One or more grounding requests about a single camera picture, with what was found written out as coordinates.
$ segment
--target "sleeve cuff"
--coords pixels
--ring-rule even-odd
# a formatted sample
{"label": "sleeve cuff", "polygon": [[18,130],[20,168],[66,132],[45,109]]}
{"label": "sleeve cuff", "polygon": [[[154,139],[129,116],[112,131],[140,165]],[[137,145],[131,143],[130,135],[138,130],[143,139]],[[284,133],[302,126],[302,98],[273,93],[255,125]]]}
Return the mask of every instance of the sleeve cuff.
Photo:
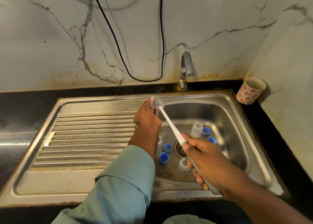
{"label": "sleeve cuff", "polygon": [[150,155],[142,148],[128,145],[117,158],[96,178],[97,182],[103,176],[114,176],[123,179],[151,198],[155,176],[155,165]]}

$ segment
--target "black cable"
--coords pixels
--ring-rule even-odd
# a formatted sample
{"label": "black cable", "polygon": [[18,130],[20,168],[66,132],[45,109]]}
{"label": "black cable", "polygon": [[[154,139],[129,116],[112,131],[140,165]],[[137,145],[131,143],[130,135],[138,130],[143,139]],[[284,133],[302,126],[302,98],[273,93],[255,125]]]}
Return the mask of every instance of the black cable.
{"label": "black cable", "polygon": [[116,46],[117,46],[117,49],[118,49],[118,52],[119,52],[119,55],[120,55],[120,58],[121,58],[122,61],[123,61],[123,64],[124,64],[124,66],[125,66],[125,68],[126,68],[126,71],[127,71],[128,75],[131,76],[131,78],[133,78],[133,79],[135,79],[135,80],[137,80],[137,81],[140,81],[140,82],[155,82],[155,81],[160,80],[160,79],[163,77],[163,61],[164,61],[164,51],[165,51],[164,36],[163,36],[163,24],[162,24],[162,4],[163,4],[163,0],[160,0],[160,24],[161,24],[162,43],[163,43],[163,54],[162,54],[162,64],[161,64],[161,76],[160,76],[158,79],[149,80],[149,81],[137,79],[137,78],[133,77],[133,76],[130,74],[130,72],[128,71],[128,68],[127,68],[127,66],[126,66],[126,64],[125,64],[125,62],[124,62],[122,53],[120,52],[119,45],[118,45],[118,43],[117,43],[117,39],[116,39],[116,37],[115,37],[115,34],[114,34],[114,32],[113,32],[113,29],[112,29],[112,27],[111,27],[111,25],[110,25],[108,19],[106,18],[106,15],[105,15],[105,13],[104,13],[104,11],[103,11],[103,9],[102,9],[100,3],[99,3],[99,0],[96,0],[96,1],[97,1],[97,4],[98,4],[98,6],[99,6],[99,8],[100,8],[100,10],[101,10],[101,12],[102,12],[102,14],[103,14],[105,20],[106,20],[106,23],[108,24],[108,26],[109,26],[109,28],[110,28],[110,30],[111,30],[111,32],[112,32],[112,35],[113,35],[113,37],[114,37],[114,40],[115,40],[115,43],[116,43]]}

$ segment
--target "black countertop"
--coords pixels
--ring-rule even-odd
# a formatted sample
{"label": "black countertop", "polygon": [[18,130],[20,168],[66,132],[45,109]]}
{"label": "black countertop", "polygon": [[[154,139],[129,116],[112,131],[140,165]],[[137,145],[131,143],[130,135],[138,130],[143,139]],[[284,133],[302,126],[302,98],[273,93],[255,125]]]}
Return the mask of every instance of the black countertop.
{"label": "black countertop", "polygon": [[[229,80],[193,82],[187,85],[188,91],[232,89],[237,92],[241,84],[241,80]],[[177,84],[158,84],[0,93],[0,189],[58,98],[177,92],[176,86]],[[242,109],[259,138],[264,153],[288,190],[289,195],[281,198],[313,220],[311,179],[260,105],[242,105]],[[2,208],[1,223],[51,223],[62,209],[73,207],[75,205]],[[177,214],[194,214],[216,223],[252,223],[239,206],[226,200],[151,203],[145,222],[162,223],[166,218]]]}

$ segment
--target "marble wall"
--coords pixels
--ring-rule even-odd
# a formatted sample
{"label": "marble wall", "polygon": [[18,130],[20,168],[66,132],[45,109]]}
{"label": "marble wall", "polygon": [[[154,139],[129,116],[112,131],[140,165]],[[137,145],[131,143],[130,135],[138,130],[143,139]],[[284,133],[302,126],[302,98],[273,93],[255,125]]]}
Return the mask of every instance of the marble wall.
{"label": "marble wall", "polygon": [[260,102],[313,180],[313,2],[289,0],[247,75],[264,80]]}
{"label": "marble wall", "polygon": [[[100,0],[133,76],[160,76],[159,0]],[[164,76],[241,79],[287,0],[164,0]],[[300,14],[286,10],[284,14]],[[128,76],[95,0],[0,0],[0,92],[142,84]]]}

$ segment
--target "person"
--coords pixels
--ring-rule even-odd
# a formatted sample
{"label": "person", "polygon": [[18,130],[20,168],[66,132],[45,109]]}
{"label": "person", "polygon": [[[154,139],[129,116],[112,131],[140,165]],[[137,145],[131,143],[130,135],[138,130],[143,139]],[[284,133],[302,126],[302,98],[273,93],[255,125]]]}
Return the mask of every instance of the person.
{"label": "person", "polygon": [[[96,178],[96,184],[83,203],[60,212],[53,224],[143,223],[151,201],[155,175],[154,158],[162,121],[146,99],[137,111],[138,125],[129,144]],[[183,146],[203,177],[217,187],[224,198],[236,202],[258,223],[312,222],[287,203],[254,183],[234,166],[213,143],[183,134],[188,142]],[[197,182],[205,189],[202,177],[193,169]],[[193,215],[178,215],[164,222],[213,223]]]}

